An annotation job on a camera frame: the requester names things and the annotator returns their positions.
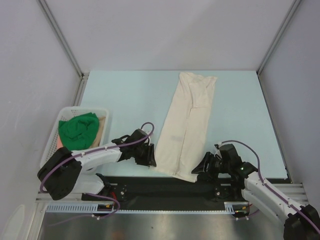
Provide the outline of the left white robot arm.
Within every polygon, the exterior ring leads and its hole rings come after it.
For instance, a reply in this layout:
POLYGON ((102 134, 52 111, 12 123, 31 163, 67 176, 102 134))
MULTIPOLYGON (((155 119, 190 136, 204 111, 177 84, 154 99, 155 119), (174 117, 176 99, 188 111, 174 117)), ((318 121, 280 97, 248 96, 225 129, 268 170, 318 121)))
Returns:
POLYGON ((87 150, 70 151, 61 147, 46 161, 37 173, 39 190, 54 201, 61 200, 72 192, 95 195, 100 200, 110 196, 111 188, 98 175, 85 172, 100 165, 118 163, 134 158, 136 164, 156 166, 155 145, 149 142, 135 144, 108 143, 87 150))

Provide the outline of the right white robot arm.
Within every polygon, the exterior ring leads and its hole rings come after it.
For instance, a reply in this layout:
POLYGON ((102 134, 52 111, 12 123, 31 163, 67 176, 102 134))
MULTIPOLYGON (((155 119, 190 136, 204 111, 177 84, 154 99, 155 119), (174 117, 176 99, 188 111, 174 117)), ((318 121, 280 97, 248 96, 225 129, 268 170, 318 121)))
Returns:
POLYGON ((207 152, 192 174, 215 179, 229 174, 231 196, 252 203, 269 219, 283 226, 285 240, 318 240, 320 216, 310 204, 303 206, 263 178, 259 170, 242 161, 236 150, 221 150, 220 155, 207 152))

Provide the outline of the cream t shirt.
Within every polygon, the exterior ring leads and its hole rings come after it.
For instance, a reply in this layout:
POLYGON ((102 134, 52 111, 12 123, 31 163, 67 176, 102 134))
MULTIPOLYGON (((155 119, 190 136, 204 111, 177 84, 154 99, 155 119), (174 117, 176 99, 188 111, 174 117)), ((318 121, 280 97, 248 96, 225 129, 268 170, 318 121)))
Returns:
POLYGON ((187 182, 197 181, 193 169, 203 159, 215 94, 215 76, 180 72, 154 157, 154 171, 187 182))

